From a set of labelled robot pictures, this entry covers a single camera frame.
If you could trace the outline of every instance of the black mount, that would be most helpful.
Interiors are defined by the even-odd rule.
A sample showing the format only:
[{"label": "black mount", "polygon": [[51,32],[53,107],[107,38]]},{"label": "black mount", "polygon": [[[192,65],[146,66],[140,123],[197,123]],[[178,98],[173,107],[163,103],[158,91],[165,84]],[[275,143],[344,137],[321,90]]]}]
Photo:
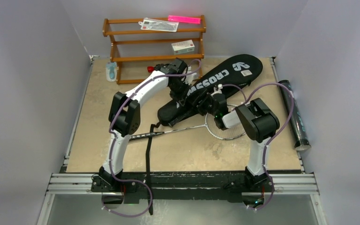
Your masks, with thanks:
[{"label": "black mount", "polygon": [[[160,64],[155,66],[155,70],[165,74],[182,74],[187,68],[187,64],[176,58],[171,64]],[[213,96],[207,90],[200,91],[198,95],[192,98],[187,97],[190,85],[183,82],[183,77],[169,77],[168,87],[170,88],[170,97],[180,105],[190,104],[198,111],[200,115],[210,113],[215,117],[222,117],[228,113],[227,100],[224,94],[215,94]],[[223,123],[217,121],[220,129],[225,129]]]},{"label": "black mount", "polygon": [[[123,171],[119,172],[115,177],[119,179],[139,179],[137,175],[125,175],[123,176]],[[126,193],[136,193],[139,185],[133,184],[131,182],[118,182],[116,181],[110,173],[104,170],[103,167],[100,167],[98,174],[92,176],[92,187],[91,192],[100,192],[100,193],[110,193],[110,192],[122,192],[126,190]],[[127,198],[124,200],[126,204],[138,203],[139,199]]]},{"label": "black mount", "polygon": [[264,139],[275,135],[279,128],[278,117],[260,99],[250,101],[250,105],[235,108],[247,136],[261,143]]},{"label": "black mount", "polygon": [[[127,98],[128,97],[125,94],[119,91],[114,95],[112,98],[110,113],[108,114],[109,122],[113,121],[116,113]],[[119,131],[122,137],[134,134],[140,126],[140,104],[138,101],[130,100],[126,106],[127,111],[122,109],[112,128],[113,130],[115,129]]]}]

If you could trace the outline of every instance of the wooden board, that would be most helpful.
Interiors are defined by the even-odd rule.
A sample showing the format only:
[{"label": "wooden board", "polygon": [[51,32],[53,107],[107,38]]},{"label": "wooden board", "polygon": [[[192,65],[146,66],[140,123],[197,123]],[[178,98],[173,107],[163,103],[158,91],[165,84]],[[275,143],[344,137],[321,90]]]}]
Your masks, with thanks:
[{"label": "wooden board", "polygon": [[[223,58],[203,59],[203,71],[207,72],[222,62]],[[108,82],[105,79],[105,65],[109,60],[95,60],[81,115],[76,129],[67,172],[97,172],[106,159],[110,134],[108,133],[110,110],[113,95],[125,92],[136,84]],[[261,59],[263,71],[244,88],[246,95],[257,86],[275,81],[268,58]],[[146,78],[147,66],[158,62],[124,63],[122,74],[127,79]],[[286,112],[279,90],[275,86],[260,89],[252,97],[261,98],[278,116],[280,123],[286,119]],[[142,108],[142,122],[137,134],[149,132],[150,124],[157,123],[157,110],[170,100],[169,89],[160,91]],[[243,101],[240,93],[228,99],[229,104],[239,105]],[[204,117],[195,115],[184,120],[174,128],[185,128],[204,123]],[[157,130],[169,130],[160,127]],[[145,150],[147,140],[130,143],[124,158],[124,171],[145,171]],[[154,138],[151,147],[152,171],[216,171],[244,170],[249,160],[250,140],[247,136],[221,141],[211,136],[207,129],[197,128],[166,134]],[[268,167],[270,170],[300,169],[299,159],[293,149],[290,128],[287,127],[271,144]]]}]

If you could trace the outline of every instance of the white box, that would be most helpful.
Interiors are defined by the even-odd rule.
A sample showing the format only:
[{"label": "white box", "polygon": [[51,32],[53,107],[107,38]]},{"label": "white box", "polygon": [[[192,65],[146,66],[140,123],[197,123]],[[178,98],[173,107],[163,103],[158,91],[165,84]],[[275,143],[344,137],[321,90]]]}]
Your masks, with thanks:
[{"label": "white box", "polygon": [[178,55],[178,54],[193,52],[195,50],[195,45],[192,42],[192,40],[188,40],[188,41],[173,43],[172,48],[173,48],[173,54]]}]

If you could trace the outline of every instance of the white label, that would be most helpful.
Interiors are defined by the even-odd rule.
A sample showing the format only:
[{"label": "white label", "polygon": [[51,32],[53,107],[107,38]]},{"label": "white label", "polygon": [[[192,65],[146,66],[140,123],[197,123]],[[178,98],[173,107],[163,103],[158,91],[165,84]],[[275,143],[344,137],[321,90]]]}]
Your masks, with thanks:
[{"label": "white label", "polygon": [[173,50],[177,51],[185,48],[194,47],[194,43],[192,42],[192,40],[188,40],[188,41],[172,43],[172,46],[173,46]]},{"label": "white label", "polygon": [[142,30],[158,30],[158,31],[168,31],[176,32],[179,22],[168,22],[162,20],[154,20],[149,18],[144,18],[143,22],[139,24],[142,26]]},{"label": "white label", "polygon": [[247,70],[242,70],[241,73],[242,73],[243,76],[252,75],[252,72],[250,70],[248,70],[248,69]]}]

